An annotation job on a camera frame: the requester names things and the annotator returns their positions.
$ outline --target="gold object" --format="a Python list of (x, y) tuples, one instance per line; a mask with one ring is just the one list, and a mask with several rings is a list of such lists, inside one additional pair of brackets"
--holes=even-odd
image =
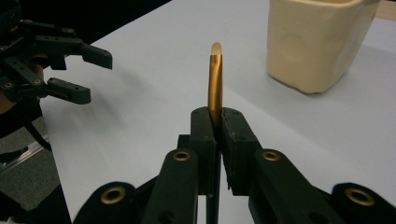
[(207, 108), (214, 127), (221, 124), (222, 109), (222, 54), (221, 44), (216, 42), (212, 46), (209, 67), (209, 90)]
[(374, 198), (364, 190), (349, 188), (345, 191), (348, 199), (354, 203), (358, 203), (363, 206), (372, 206), (375, 204)]
[(113, 204), (121, 201), (125, 197), (125, 195), (126, 195), (125, 188), (120, 186), (112, 187), (102, 193), (100, 200), (102, 203), (105, 204)]

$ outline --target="screw hole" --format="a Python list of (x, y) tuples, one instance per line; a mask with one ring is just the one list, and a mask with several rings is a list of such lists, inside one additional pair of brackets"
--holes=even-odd
[(126, 195), (125, 188), (113, 187), (103, 192), (101, 202), (104, 204), (113, 204), (121, 201)]
[(349, 188), (345, 191), (348, 199), (354, 203), (363, 205), (363, 206), (372, 206), (375, 204), (374, 198), (362, 189)]

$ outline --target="brass ring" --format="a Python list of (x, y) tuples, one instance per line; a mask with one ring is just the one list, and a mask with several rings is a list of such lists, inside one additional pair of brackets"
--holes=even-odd
[(358, 203), (363, 206), (372, 206), (375, 204), (373, 196), (362, 189), (349, 188), (346, 189), (345, 194), (348, 199), (354, 203)]
[(266, 151), (262, 153), (262, 157), (268, 161), (279, 161), (280, 156), (276, 152), (273, 151)]
[(102, 193), (100, 201), (105, 204), (118, 203), (125, 197), (125, 195), (126, 195), (125, 188), (121, 186), (112, 187)]
[(187, 161), (191, 158), (191, 154), (187, 151), (178, 151), (174, 154), (174, 159), (177, 161)]

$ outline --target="beige cup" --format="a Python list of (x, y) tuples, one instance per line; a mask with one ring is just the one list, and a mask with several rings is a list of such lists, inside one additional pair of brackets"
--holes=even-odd
[(379, 0), (270, 0), (267, 71), (306, 93), (328, 90), (349, 68)]

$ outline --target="white table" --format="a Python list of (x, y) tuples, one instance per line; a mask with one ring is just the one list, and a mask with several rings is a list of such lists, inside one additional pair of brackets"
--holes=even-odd
[[(102, 185), (138, 187), (160, 172), (190, 112), (206, 105), (209, 54), (223, 48), (223, 105), (241, 111), (264, 147), (285, 153), (312, 185), (354, 182), (396, 205), (396, 23), (374, 19), (347, 74), (324, 94), (304, 95), (266, 74), (269, 4), (173, 0), (94, 43), (114, 69), (66, 59), (45, 71), (88, 87), (92, 102), (42, 100), (64, 195), (74, 218)], [(199, 223), (205, 223), (200, 199)], [(252, 223), (248, 198), (227, 191), (219, 223)]]

